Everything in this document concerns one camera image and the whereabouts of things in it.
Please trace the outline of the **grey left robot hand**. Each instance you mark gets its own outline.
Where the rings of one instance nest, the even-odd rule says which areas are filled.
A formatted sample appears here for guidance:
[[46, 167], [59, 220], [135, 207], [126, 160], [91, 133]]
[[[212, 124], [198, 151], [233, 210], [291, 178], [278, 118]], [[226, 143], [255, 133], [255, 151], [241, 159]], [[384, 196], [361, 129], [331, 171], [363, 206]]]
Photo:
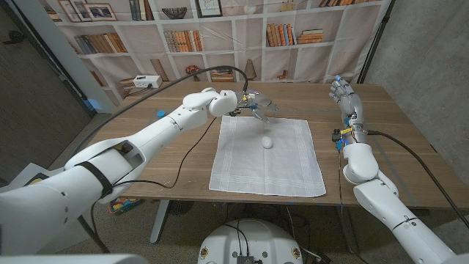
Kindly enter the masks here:
[[277, 111], [277, 105], [266, 95], [252, 89], [248, 89], [246, 92], [236, 92], [237, 106], [234, 111], [229, 112], [229, 116], [236, 117], [241, 113], [243, 109], [249, 109], [253, 117], [264, 123], [269, 123], [268, 118], [259, 108], [260, 106], [268, 108], [272, 111]]

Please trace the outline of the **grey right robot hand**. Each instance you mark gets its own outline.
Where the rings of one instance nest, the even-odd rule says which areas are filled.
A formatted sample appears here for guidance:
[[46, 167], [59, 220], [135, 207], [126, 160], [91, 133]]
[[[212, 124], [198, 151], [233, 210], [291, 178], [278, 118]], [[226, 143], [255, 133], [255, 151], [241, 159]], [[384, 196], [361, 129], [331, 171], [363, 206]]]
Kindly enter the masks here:
[[345, 123], [346, 127], [363, 125], [364, 115], [361, 99], [341, 76], [335, 76], [329, 96], [339, 106], [343, 115], [342, 119], [348, 119], [348, 122]]

